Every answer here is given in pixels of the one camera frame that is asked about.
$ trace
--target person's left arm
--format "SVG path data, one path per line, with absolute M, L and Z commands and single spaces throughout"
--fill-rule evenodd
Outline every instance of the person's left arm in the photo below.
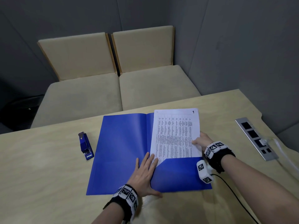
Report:
M 162 193 L 151 188 L 150 180 L 158 163 L 158 158 L 154 160 L 155 155 L 152 154 L 149 158 L 149 153 L 146 153 L 141 165 L 139 159 L 136 159 L 135 170 L 128 180 L 127 184 L 134 188 L 138 197 L 154 195 L 162 197 Z M 125 213 L 122 207 L 117 203 L 110 203 L 92 224 L 120 224 L 124 219 Z

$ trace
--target chair backrest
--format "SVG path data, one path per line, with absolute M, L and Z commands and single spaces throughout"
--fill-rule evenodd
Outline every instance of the chair backrest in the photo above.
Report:
M 38 41 L 59 80 L 117 72 L 104 32 Z
M 119 31 L 111 37 L 121 73 L 173 64 L 173 26 Z

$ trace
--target beige chair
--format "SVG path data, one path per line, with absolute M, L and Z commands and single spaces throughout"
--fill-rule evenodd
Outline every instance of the beige chair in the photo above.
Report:
M 174 27 L 114 32 L 123 110 L 200 96 L 178 65 L 173 66 Z
M 31 128 L 122 111 L 108 35 L 38 41 L 60 82 L 49 86 Z

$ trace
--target person's right arm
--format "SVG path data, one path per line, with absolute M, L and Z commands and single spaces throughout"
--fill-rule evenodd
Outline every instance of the person's right arm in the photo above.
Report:
M 213 141 L 201 132 L 192 143 L 205 149 Z M 299 200 L 282 185 L 232 155 L 221 165 L 262 223 L 299 223 Z

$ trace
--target blue folder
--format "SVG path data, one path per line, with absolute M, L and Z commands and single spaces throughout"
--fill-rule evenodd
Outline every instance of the blue folder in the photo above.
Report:
M 104 116 L 86 195 L 113 194 L 126 184 L 146 152 L 150 152 L 154 113 Z M 198 176 L 202 157 L 164 160 L 151 179 L 159 192 L 211 189 Z

